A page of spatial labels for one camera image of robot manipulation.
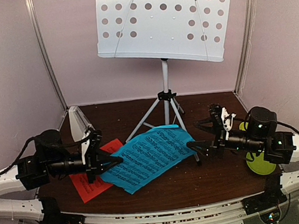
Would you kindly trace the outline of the blue sheet music page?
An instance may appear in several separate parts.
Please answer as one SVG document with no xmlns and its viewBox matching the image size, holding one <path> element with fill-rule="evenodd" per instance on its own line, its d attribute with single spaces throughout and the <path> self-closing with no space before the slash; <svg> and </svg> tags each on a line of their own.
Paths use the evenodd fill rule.
<svg viewBox="0 0 299 224">
<path fill-rule="evenodd" d="M 101 180 L 133 194 L 194 155 L 195 151 L 187 147 L 193 140 L 179 125 L 156 126 L 113 153 L 113 157 L 121 157 L 123 161 L 103 173 Z"/>
</svg>

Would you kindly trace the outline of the white folding music stand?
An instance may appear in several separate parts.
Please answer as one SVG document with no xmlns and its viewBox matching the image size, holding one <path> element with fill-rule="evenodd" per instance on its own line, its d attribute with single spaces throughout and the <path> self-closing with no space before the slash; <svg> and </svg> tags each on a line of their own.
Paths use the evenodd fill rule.
<svg viewBox="0 0 299 224">
<path fill-rule="evenodd" d="M 165 123 L 182 121 L 170 59 L 221 62 L 230 0 L 95 0 L 98 56 L 160 59 Z"/>
</svg>

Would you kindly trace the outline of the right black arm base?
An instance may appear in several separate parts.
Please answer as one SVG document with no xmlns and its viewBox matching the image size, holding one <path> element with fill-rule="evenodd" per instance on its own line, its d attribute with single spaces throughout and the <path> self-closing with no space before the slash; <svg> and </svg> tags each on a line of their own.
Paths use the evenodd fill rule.
<svg viewBox="0 0 299 224">
<path fill-rule="evenodd" d="M 247 215 L 261 212 L 287 201 L 287 196 L 281 191 L 281 175 L 279 173 L 268 176 L 265 181 L 263 193 L 242 200 L 242 205 Z"/>
</svg>

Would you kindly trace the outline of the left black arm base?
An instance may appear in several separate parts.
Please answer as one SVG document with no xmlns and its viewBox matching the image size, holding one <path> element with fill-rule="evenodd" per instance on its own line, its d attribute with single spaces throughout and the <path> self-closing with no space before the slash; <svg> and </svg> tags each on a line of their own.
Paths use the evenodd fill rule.
<svg viewBox="0 0 299 224">
<path fill-rule="evenodd" d="M 75 215 L 63 213 L 59 209 L 57 200 L 52 197 L 43 197 L 38 199 L 42 204 L 43 219 L 39 224 L 84 224 L 84 215 Z"/>
</svg>

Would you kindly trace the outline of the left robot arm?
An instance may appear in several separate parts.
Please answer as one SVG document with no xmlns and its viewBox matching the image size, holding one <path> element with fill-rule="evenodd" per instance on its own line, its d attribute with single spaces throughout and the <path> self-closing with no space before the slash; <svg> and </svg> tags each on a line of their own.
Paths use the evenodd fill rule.
<svg viewBox="0 0 299 224">
<path fill-rule="evenodd" d="M 71 174 L 86 174 L 87 181 L 96 178 L 122 163 L 121 157 L 114 157 L 99 148 L 101 132 L 89 126 L 79 141 L 63 144 L 58 130 L 51 129 L 30 137 L 24 144 L 35 144 L 35 153 L 17 158 L 7 168 L 0 170 L 0 196 L 36 189 L 50 183 L 51 177 Z M 0 199 L 0 216 L 13 219 L 46 220 L 49 224 L 66 224 L 66 216 L 61 213 L 54 198 L 40 198 L 27 201 L 12 200 L 8 203 Z"/>
</svg>

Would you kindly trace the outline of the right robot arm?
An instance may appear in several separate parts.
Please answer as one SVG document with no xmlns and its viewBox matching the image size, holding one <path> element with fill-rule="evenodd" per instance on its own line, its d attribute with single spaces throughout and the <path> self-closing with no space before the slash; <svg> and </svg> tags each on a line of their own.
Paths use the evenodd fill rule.
<svg viewBox="0 0 299 224">
<path fill-rule="evenodd" d="M 214 140 L 187 142 L 187 147 L 197 153 L 221 158 L 224 150 L 243 151 L 263 156 L 264 161 L 272 164 L 299 162 L 299 131 L 279 122 L 275 112 L 261 106 L 251 108 L 242 120 L 243 130 L 233 129 L 236 115 L 228 113 L 218 104 L 210 106 L 209 115 L 209 118 L 196 122 L 194 126 L 213 134 Z M 299 170 L 269 176 L 260 202 L 269 208 L 280 198 L 280 193 L 286 195 L 296 190 L 299 190 Z"/>
</svg>

